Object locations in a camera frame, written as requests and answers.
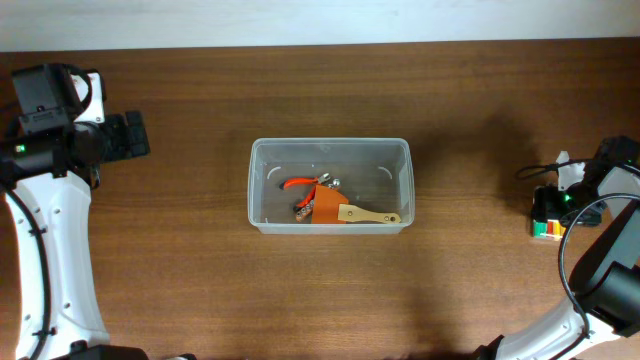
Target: clear storage box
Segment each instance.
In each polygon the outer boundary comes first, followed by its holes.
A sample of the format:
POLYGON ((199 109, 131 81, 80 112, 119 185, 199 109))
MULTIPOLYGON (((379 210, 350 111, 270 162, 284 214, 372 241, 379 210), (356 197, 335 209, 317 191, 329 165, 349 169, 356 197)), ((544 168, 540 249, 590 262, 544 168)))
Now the clear storage box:
POLYGON ((415 216, 413 168, 409 144, 383 138, 258 139, 249 165, 249 221, 264 234, 396 234, 415 216), (397 213, 397 224, 298 223, 293 206, 311 185, 282 190, 294 177, 324 173, 340 179, 349 203, 383 213, 397 213))

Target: brown tabletop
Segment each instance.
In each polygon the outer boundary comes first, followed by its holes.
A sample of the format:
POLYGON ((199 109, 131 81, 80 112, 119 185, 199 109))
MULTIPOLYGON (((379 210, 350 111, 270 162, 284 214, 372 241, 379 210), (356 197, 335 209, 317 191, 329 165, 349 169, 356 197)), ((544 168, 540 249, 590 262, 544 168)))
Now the brown tabletop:
MULTIPOLYGON (((103 166, 89 243, 112 344, 154 359, 382 359, 518 331, 564 293, 557 244, 532 242, 526 216, 554 177, 514 171, 640 139, 640 39, 0 54, 2 104, 9 70, 44 62, 99 69, 109 112, 145 116, 151 155, 103 166), (309 136, 406 139, 414 224, 261 235, 247 219, 251 144, 309 136)), ((8 359, 20 285, 1 212, 8 359)), ((591 240, 575 236, 569 266, 591 240)), ((638 357, 640 337, 580 356, 638 357)))

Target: red-handled pliers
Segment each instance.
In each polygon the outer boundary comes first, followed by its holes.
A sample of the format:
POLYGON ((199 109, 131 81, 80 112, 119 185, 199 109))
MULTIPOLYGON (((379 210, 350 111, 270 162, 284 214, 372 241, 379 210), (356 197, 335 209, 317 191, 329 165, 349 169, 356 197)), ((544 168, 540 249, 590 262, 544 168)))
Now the red-handled pliers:
POLYGON ((280 185, 280 189, 282 190, 286 190, 292 186, 297 186, 297 185, 315 185, 315 184, 324 184, 325 182, 329 181, 329 179, 331 179, 331 176, 329 175, 329 173, 323 174, 321 176, 315 177, 313 179, 310 178, 293 178, 293 179, 289 179, 285 182, 283 182, 280 185))

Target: white backdrop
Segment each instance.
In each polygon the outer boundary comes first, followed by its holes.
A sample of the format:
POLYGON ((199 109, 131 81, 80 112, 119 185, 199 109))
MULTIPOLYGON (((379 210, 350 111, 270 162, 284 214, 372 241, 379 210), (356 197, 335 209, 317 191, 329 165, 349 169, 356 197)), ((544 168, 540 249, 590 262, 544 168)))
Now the white backdrop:
POLYGON ((640 35, 640 0, 0 0, 0 51, 640 35))

